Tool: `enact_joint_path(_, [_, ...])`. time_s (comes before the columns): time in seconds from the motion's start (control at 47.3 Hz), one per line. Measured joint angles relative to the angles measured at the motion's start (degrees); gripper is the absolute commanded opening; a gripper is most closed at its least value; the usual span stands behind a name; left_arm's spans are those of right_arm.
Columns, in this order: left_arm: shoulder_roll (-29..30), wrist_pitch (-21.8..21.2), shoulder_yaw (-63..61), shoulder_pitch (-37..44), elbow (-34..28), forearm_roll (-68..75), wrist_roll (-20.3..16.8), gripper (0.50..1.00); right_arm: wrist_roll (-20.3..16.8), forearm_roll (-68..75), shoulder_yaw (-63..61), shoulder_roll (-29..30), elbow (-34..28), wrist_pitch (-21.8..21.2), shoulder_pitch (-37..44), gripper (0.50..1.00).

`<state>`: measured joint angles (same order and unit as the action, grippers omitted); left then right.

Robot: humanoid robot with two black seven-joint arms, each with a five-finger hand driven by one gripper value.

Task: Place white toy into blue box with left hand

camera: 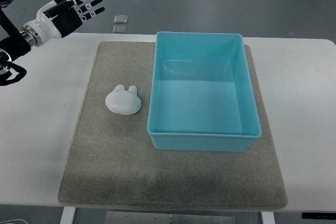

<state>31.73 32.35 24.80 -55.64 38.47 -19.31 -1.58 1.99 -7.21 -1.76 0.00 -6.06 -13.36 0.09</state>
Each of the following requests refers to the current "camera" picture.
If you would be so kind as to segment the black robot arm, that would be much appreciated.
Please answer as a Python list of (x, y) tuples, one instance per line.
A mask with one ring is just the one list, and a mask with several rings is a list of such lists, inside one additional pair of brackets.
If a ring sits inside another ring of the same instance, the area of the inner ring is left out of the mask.
[(27, 70), (14, 61), (29, 53), (36, 40), (31, 33), (19, 31), (3, 11), (1, 27), (8, 34), (1, 40), (1, 86), (8, 86), (21, 81), (27, 74)]

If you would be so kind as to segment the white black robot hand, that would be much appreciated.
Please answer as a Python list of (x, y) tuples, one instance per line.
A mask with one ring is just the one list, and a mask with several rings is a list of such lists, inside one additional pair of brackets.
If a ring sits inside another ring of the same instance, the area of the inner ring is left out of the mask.
[(34, 20), (23, 25), (20, 34), (31, 47), (42, 46), (50, 39), (64, 38), (102, 13), (104, 7), (94, 9), (102, 1), (52, 0), (38, 10)]

